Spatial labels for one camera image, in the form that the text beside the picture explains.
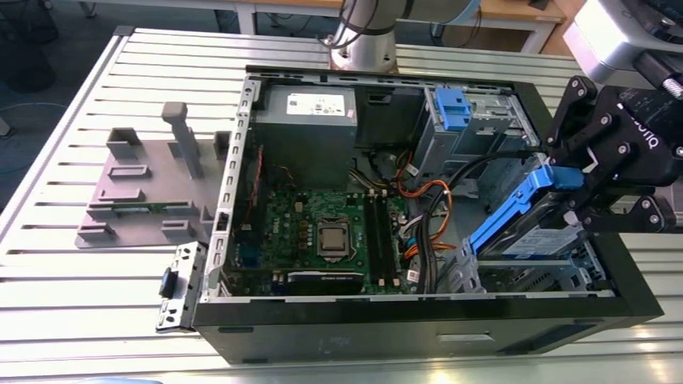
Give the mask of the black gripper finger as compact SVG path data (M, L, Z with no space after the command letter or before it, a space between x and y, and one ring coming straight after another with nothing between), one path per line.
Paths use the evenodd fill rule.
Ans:
M571 77L544 136L552 166L604 165L618 159L618 147L624 146L627 159L616 172L622 177L639 176L639 144L627 106L638 92L632 87L598 87L583 75Z
M672 234L678 217L655 187L624 182L618 174L591 174L584 184L567 192L567 212L591 234Z

